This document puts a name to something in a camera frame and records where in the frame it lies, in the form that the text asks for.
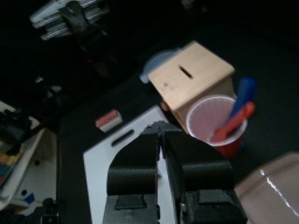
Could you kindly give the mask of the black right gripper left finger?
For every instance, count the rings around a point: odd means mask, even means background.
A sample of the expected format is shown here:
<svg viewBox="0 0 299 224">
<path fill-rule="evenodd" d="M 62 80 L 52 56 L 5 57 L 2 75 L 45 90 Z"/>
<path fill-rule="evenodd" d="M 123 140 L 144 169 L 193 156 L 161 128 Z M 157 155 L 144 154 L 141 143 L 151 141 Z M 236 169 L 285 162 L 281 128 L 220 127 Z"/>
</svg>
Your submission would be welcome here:
<svg viewBox="0 0 299 224">
<path fill-rule="evenodd" d="M 106 171 L 102 224 L 157 224 L 159 130 L 144 128 L 115 155 Z"/>
</svg>

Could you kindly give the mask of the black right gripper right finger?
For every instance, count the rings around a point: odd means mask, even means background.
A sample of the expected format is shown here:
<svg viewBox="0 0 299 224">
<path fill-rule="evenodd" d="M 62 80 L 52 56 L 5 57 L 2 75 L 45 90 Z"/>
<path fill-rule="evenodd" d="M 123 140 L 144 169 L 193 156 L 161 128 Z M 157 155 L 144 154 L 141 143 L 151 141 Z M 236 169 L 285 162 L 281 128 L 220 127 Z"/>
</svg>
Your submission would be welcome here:
<svg viewBox="0 0 299 224">
<path fill-rule="evenodd" d="M 175 214 L 180 224 L 247 224 L 229 161 L 169 123 L 160 127 Z"/>
</svg>

